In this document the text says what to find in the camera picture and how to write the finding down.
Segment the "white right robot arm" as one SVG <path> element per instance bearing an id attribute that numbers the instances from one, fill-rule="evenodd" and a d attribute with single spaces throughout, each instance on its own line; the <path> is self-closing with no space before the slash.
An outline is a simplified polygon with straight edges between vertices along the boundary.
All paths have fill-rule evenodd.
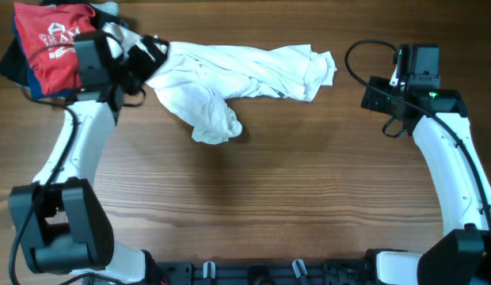
<path id="1" fill-rule="evenodd" d="M 372 77 L 362 108 L 403 123 L 432 177 L 443 238 L 425 253 L 380 249 L 371 255 L 380 284 L 491 284 L 491 187 L 474 149 L 460 94 L 437 85 L 391 85 Z"/>

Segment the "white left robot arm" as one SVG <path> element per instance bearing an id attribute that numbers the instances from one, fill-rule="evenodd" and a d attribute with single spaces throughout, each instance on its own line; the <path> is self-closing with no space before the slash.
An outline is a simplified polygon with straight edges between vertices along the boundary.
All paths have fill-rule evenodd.
<path id="1" fill-rule="evenodd" d="M 45 166 L 30 184 L 11 190 L 8 204 L 16 236 L 10 267 L 22 254 L 35 274 L 70 282 L 166 284 L 168 276 L 145 250 L 119 243 L 93 190 L 102 150 L 117 125 L 124 98 L 167 60 L 169 43 L 142 36 L 118 53 L 118 41 L 97 31 L 72 44 L 78 64 L 61 104 L 63 128 Z"/>

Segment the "white t-shirt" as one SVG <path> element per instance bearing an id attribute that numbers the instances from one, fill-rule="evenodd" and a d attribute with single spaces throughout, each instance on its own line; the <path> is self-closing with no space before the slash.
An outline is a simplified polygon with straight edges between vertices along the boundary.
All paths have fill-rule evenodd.
<path id="1" fill-rule="evenodd" d="M 146 81 L 160 103 L 192 126 L 192 139 L 217 145 L 243 126 L 227 100 L 273 97 L 311 102 L 337 71 L 330 52 L 309 44 L 273 50 L 172 41 L 168 59 Z"/>

